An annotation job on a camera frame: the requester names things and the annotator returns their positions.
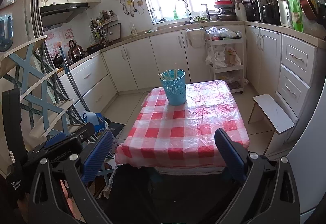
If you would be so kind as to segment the cream kitchen cabinets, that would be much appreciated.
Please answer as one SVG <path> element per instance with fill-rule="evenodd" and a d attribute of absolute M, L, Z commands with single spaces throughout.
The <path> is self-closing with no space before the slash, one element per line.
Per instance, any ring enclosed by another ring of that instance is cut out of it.
<path fill-rule="evenodd" d="M 185 72 L 187 83 L 228 80 L 232 92 L 241 92 L 245 80 L 260 95 L 268 94 L 297 118 L 309 117 L 325 81 L 325 50 L 304 40 L 270 29 L 240 26 L 239 43 L 216 42 L 234 48 L 240 65 L 212 68 L 206 63 L 206 46 L 193 47 L 186 31 L 171 31 L 115 45 L 83 58 L 71 68 L 72 80 L 59 74 L 79 113 L 102 111 L 118 92 L 161 86 L 158 73 L 173 68 Z"/>

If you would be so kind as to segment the blue plastic bag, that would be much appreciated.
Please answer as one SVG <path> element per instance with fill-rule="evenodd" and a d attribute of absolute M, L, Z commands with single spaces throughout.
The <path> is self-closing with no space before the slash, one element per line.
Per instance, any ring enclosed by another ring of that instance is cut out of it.
<path fill-rule="evenodd" d="M 93 125 L 95 136 L 99 136 L 102 132 L 108 129 L 108 124 L 101 113 L 85 111 L 82 118 L 85 123 L 91 123 Z"/>

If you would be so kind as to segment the white small stool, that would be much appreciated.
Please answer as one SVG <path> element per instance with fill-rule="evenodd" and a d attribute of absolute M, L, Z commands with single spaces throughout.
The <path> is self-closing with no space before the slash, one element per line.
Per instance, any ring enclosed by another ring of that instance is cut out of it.
<path fill-rule="evenodd" d="M 255 96 L 252 98 L 254 106 L 252 108 L 248 123 L 253 123 L 258 117 L 258 110 L 262 113 L 278 135 L 292 129 L 294 122 L 279 106 L 279 104 L 268 94 Z"/>

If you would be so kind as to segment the red white checkered tablecloth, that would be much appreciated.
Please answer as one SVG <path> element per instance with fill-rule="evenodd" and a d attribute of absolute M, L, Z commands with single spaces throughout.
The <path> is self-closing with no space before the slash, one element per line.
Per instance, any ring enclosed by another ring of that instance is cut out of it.
<path fill-rule="evenodd" d="M 219 128 L 232 141 L 249 147 L 239 108 L 224 81 L 186 85 L 186 102 L 180 106 L 170 105 L 164 89 L 155 88 L 117 147 L 115 162 L 172 169 L 223 167 L 225 162 L 214 143 Z"/>

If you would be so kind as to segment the steel kettle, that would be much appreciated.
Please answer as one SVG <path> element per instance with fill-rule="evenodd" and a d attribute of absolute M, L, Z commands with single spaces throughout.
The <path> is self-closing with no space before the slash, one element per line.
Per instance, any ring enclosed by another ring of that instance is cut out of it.
<path fill-rule="evenodd" d="M 77 45 L 77 43 L 72 39 L 68 43 L 69 50 L 68 50 L 68 57 L 71 61 L 76 62 L 83 58 L 84 51 L 83 48 L 80 45 Z"/>

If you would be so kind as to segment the blue perforated plastic bucket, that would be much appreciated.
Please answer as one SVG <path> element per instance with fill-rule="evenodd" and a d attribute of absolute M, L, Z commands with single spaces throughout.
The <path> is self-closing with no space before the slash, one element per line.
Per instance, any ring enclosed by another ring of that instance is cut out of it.
<path fill-rule="evenodd" d="M 161 73 L 166 80 L 161 80 L 167 100 L 172 106 L 180 106 L 186 102 L 186 73 L 182 69 L 178 69 L 178 78 L 174 79 L 174 69 L 169 70 L 173 80 L 169 80 L 166 71 Z"/>

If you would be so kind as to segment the range hood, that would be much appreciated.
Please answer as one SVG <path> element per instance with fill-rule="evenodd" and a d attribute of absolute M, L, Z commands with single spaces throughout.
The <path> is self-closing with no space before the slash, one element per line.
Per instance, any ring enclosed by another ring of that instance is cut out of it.
<path fill-rule="evenodd" d="M 40 8 L 43 30 L 61 27 L 89 8 L 86 2 L 57 4 Z"/>

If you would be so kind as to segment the white rolling cart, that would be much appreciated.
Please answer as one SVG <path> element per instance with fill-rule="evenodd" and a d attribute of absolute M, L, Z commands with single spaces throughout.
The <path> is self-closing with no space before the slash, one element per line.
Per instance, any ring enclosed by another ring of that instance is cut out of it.
<path fill-rule="evenodd" d="M 225 27 L 205 30 L 206 65 L 213 80 L 222 80 L 231 93 L 243 93 L 245 59 L 243 32 Z"/>

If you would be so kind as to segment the white plastic bag on cart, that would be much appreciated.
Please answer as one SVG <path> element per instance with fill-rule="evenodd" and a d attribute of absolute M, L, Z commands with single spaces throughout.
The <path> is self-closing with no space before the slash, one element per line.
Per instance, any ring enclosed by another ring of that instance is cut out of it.
<path fill-rule="evenodd" d="M 241 66 L 241 59 L 231 45 L 214 45 L 207 47 L 206 65 L 215 69 Z"/>

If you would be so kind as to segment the white thermos jug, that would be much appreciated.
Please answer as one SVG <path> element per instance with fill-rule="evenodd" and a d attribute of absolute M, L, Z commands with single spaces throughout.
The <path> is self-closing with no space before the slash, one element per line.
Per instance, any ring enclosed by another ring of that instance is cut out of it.
<path fill-rule="evenodd" d="M 281 26 L 293 28 L 291 12 L 287 0 L 277 0 Z"/>

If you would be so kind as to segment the green snack bag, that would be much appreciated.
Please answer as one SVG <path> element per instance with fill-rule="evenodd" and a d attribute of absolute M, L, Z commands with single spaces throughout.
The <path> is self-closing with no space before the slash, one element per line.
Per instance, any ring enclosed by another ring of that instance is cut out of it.
<path fill-rule="evenodd" d="M 303 32 L 303 19 L 302 10 L 299 0 L 287 0 L 289 10 L 291 13 L 291 21 L 293 29 L 299 32 Z"/>

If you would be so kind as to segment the utensil wall rack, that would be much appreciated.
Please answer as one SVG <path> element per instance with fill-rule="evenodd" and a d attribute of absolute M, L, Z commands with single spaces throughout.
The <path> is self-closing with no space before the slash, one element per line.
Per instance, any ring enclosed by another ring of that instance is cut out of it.
<path fill-rule="evenodd" d="M 89 27 L 91 29 L 89 40 L 92 44 L 109 45 L 121 39 L 121 23 L 113 10 L 102 10 L 99 17 L 91 19 Z"/>

